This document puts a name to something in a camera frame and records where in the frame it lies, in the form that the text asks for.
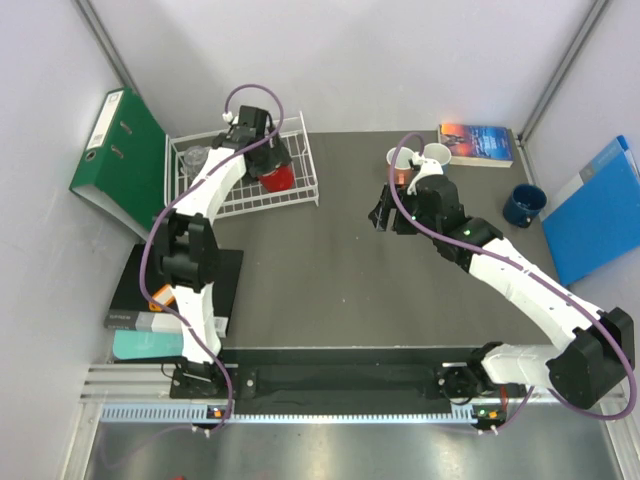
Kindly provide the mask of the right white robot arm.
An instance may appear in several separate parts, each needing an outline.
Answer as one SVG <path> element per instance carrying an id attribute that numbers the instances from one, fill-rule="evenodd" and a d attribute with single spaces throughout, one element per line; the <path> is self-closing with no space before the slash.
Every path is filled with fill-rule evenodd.
<path id="1" fill-rule="evenodd" d="M 548 338 L 546 345 L 490 342 L 474 350 L 466 372 L 474 393 L 487 396 L 502 384 L 526 384 L 588 410 L 632 376 L 632 318 L 573 295 L 527 261 L 500 230 L 466 215 L 445 175 L 423 176 L 408 187 L 385 184 L 368 218 L 379 231 L 427 235 L 444 259 L 492 287 Z"/>

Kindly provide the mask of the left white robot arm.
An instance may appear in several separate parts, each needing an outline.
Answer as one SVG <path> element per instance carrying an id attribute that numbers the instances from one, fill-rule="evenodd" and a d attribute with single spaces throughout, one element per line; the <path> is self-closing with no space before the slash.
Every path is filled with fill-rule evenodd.
<path id="1" fill-rule="evenodd" d="M 232 390 L 225 370 L 215 363 L 221 340 L 213 293 L 221 256 L 213 221 L 222 203 L 243 177 L 269 193 L 294 183 L 290 154 L 268 111 L 243 106 L 226 119 L 229 131 L 215 137 L 204 167 L 159 220 L 152 238 L 156 264 L 185 320 L 170 390 L 174 399 L 221 398 Z"/>

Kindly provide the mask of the light blue ceramic mug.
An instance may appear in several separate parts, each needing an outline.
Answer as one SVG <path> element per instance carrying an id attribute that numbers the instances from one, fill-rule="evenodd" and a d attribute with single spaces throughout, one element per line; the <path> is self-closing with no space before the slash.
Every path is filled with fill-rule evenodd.
<path id="1" fill-rule="evenodd" d="M 451 162 L 452 154 L 450 149 L 441 143 L 429 143 L 423 150 L 423 155 L 426 158 L 436 160 L 446 170 Z"/>

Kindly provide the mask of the clear drinking glass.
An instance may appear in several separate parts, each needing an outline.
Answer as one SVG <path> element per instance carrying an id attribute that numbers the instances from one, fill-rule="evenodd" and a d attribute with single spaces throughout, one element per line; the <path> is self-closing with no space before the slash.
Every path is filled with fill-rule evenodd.
<path id="1" fill-rule="evenodd" d="M 209 147 L 192 146 L 183 154 L 183 166 L 188 178 L 194 179 L 203 169 L 209 154 Z"/>

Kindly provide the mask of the dark blue ceramic mug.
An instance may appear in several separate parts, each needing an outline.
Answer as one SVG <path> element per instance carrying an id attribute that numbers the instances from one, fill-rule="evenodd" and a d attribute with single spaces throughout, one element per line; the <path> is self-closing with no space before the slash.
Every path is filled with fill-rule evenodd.
<path id="1" fill-rule="evenodd" d="M 516 186 L 503 207 L 503 217 L 511 225 L 529 228 L 547 204 L 547 196 L 536 185 Z"/>

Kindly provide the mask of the red ceramic mug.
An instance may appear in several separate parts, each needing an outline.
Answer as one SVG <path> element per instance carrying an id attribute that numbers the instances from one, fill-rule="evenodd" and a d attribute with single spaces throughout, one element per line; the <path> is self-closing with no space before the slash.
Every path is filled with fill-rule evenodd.
<path id="1" fill-rule="evenodd" d="M 259 176 L 258 180 L 267 192 L 277 193 L 290 189 L 295 176 L 290 165 L 281 165 L 272 172 Z"/>

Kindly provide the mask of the pink ceramic mug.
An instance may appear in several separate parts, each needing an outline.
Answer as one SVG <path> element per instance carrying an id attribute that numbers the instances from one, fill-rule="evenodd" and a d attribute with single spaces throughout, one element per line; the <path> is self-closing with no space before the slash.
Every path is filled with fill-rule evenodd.
<path id="1" fill-rule="evenodd" d="M 394 154 L 397 154 L 397 158 L 395 167 L 392 167 L 391 163 Z M 414 170 L 412 167 L 413 154 L 414 152 L 407 147 L 401 147 L 400 149 L 393 147 L 387 152 L 386 179 L 389 184 L 394 183 L 397 186 L 404 187 L 411 183 L 414 177 Z"/>

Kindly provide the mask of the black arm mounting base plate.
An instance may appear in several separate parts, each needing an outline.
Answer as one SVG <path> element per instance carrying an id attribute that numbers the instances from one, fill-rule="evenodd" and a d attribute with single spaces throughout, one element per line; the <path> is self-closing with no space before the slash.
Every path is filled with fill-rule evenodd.
<path id="1" fill-rule="evenodd" d="M 236 414 L 395 415 L 447 413 L 482 397 L 504 401 L 472 367 L 470 348 L 227 349 L 221 369 Z"/>

